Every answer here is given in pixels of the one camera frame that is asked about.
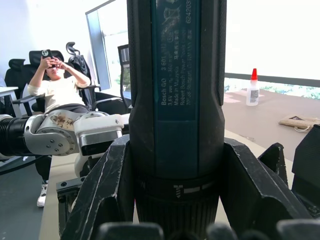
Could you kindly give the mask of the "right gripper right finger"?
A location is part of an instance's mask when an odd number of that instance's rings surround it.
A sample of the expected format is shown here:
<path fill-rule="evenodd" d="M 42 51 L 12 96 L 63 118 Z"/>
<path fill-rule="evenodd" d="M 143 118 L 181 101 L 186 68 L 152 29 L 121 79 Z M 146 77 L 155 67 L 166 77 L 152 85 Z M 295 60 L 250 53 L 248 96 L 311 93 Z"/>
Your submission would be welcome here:
<path fill-rule="evenodd" d="M 283 148 L 274 143 L 255 157 L 245 144 L 225 142 L 220 198 L 234 231 L 274 232 L 281 220 L 311 219 L 288 187 Z"/>

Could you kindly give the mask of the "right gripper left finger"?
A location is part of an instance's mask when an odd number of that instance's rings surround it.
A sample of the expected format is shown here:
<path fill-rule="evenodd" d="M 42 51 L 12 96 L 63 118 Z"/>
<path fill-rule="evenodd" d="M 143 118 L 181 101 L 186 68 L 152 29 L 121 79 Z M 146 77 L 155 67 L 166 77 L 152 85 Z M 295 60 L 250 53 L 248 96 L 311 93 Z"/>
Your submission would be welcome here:
<path fill-rule="evenodd" d="M 100 225 L 132 222 L 134 174 L 130 138 L 113 141 L 86 176 L 61 239 L 94 240 Z"/>

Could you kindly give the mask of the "person's left hand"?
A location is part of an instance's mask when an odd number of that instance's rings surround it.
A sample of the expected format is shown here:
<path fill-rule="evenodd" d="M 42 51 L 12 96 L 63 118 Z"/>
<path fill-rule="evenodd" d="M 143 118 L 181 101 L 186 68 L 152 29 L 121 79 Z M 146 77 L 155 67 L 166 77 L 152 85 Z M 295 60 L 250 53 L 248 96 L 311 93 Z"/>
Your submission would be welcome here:
<path fill-rule="evenodd" d="M 54 66 L 57 68 L 57 69 L 61 69 L 61 70 L 68 70 L 69 66 L 64 63 L 63 61 L 59 60 L 58 58 L 55 58 L 54 59 Z"/>

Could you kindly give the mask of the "person's right hand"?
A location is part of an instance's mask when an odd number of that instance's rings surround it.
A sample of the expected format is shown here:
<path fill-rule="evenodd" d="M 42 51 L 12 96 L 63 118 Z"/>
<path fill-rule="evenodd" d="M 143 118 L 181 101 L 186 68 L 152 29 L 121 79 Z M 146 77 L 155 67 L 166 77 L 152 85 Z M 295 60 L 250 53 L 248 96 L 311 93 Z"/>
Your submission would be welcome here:
<path fill-rule="evenodd" d="M 49 68 L 54 68 L 56 64 L 56 60 L 51 57 L 41 58 L 39 68 L 42 70 L 46 70 Z"/>

